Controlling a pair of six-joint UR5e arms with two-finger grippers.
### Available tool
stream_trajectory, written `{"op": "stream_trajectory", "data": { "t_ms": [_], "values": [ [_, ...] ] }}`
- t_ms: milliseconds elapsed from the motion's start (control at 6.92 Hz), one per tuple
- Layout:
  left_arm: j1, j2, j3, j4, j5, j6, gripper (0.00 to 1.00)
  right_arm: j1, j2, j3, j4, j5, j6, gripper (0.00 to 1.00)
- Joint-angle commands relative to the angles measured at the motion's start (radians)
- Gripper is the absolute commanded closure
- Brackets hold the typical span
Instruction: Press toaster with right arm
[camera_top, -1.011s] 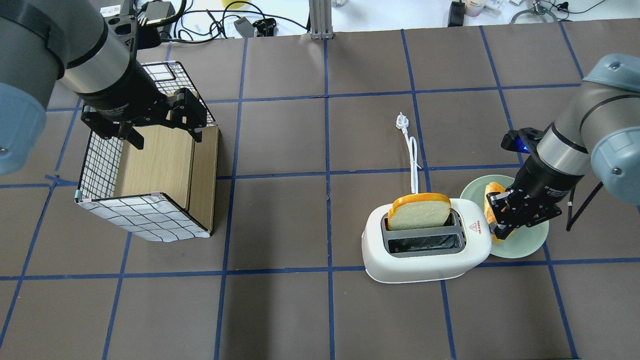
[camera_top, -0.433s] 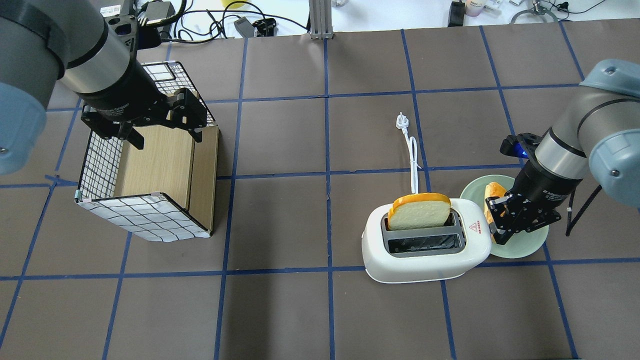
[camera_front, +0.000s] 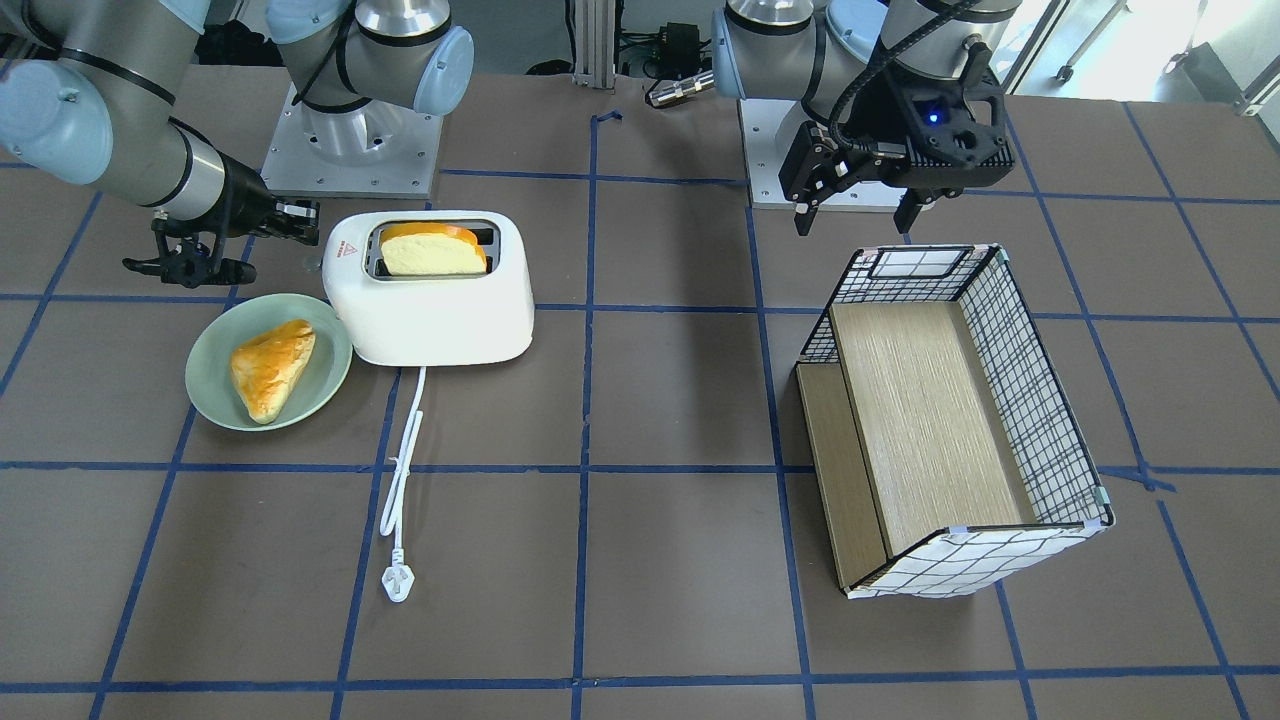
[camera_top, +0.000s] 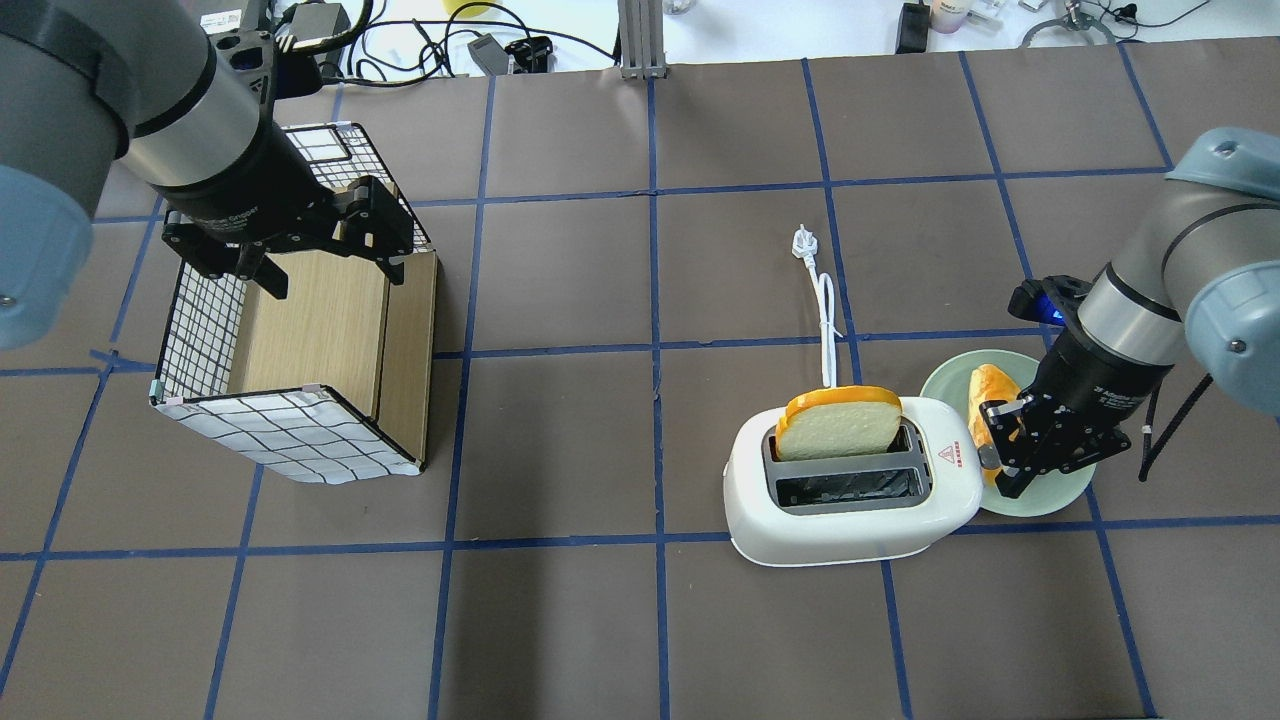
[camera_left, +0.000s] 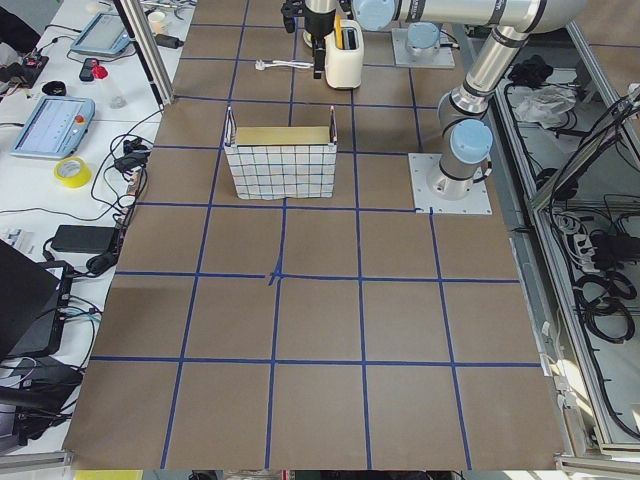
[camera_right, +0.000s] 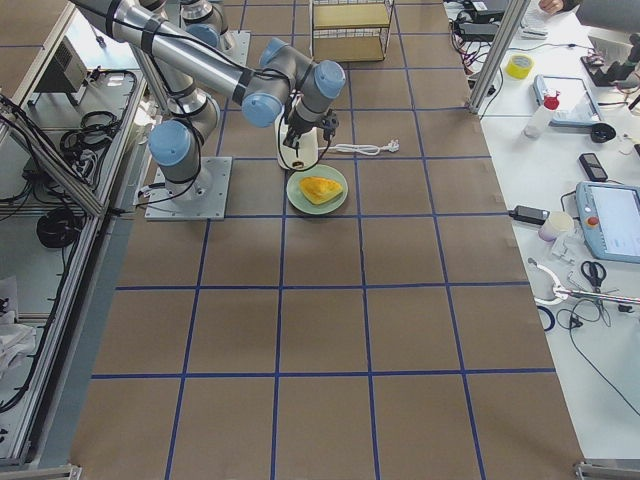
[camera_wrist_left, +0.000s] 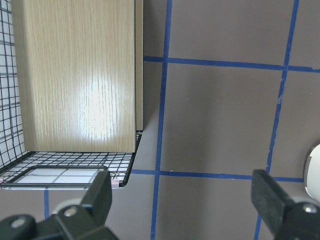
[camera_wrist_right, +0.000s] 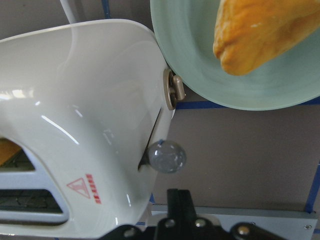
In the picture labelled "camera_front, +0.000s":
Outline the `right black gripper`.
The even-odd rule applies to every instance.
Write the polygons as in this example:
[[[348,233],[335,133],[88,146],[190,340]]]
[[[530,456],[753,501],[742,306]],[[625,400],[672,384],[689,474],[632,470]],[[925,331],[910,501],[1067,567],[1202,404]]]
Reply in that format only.
[[[225,179],[219,199],[205,213],[205,229],[227,238],[246,234],[319,245],[319,201],[275,199],[260,174],[234,158],[219,154]]]

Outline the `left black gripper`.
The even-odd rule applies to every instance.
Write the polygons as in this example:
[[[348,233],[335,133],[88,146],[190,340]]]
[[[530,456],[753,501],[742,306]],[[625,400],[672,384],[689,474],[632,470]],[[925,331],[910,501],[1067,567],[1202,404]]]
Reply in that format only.
[[[808,237],[820,202],[858,182],[905,190],[893,211],[900,234],[943,196],[989,187],[1015,167],[1005,94],[992,70],[959,79],[927,79],[882,70],[852,100],[841,124],[847,149],[814,120],[801,123],[782,160],[782,195],[794,225]]]

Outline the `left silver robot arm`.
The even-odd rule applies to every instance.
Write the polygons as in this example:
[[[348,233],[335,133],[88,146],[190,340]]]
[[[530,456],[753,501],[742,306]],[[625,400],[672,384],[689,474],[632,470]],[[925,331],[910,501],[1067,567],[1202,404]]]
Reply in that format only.
[[[991,58],[1015,1],[727,1],[712,68],[730,97],[787,100],[778,181],[799,234],[864,182],[902,191],[901,232],[940,199],[1014,168]]]

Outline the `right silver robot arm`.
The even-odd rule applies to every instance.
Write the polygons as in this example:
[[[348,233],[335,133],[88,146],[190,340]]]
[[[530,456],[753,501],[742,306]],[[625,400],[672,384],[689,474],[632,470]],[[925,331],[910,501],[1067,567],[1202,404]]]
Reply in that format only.
[[[3,147],[70,184],[163,211],[177,234],[316,241],[250,167],[173,115],[206,1],[5,1],[3,22],[52,51],[3,78]],[[268,35],[296,99],[321,115],[370,102],[443,117],[474,72],[447,1],[270,1]]]

